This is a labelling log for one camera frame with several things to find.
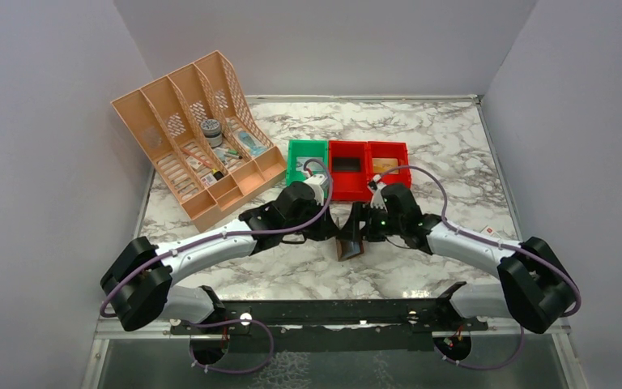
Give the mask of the brown leather card holder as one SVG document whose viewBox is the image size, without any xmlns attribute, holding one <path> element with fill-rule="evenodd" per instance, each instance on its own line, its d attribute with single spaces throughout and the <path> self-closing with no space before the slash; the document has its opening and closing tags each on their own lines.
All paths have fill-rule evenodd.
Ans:
<svg viewBox="0 0 622 389">
<path fill-rule="evenodd" d="M 336 238 L 337 259 L 340 262 L 347 261 L 358 257 L 364 253 L 364 242 L 358 239 L 340 239 Z"/>
</svg>

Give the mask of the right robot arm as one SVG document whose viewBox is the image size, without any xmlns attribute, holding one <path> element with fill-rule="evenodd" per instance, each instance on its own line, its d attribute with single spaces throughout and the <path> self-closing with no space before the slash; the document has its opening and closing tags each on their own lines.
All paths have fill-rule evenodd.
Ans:
<svg viewBox="0 0 622 389">
<path fill-rule="evenodd" d="M 578 291 L 552 249 L 542 239 L 494 241 L 423 213 L 411 190 L 390 184 L 376 190 L 369 203 L 354 202 L 339 230 L 341 259 L 361 252 L 363 242 L 402 238 L 407 248 L 455 259 L 494 276 L 495 284 L 465 284 L 454 289 L 435 310 L 437 323 L 453 330 L 467 318 L 512 318 L 524 329 L 544 333 L 570 308 Z"/>
</svg>

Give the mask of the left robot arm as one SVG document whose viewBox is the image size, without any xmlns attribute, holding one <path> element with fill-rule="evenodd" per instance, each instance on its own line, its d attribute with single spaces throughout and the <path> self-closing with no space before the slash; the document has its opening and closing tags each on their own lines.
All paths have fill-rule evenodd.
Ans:
<svg viewBox="0 0 622 389">
<path fill-rule="evenodd" d="M 101 315 L 107 317 L 111 306 L 122 328 L 135 331 L 158 318 L 184 314 L 200 331 L 215 331 L 222 322 L 215 294 L 205 287 L 180 289 L 178 283 L 216 264 L 270 250 L 290 234 L 328 239 L 336 228 L 329 211 L 331 192 L 332 181 L 314 174 L 214 231 L 162 245 L 147 237 L 133 239 L 100 279 L 106 295 Z"/>
</svg>

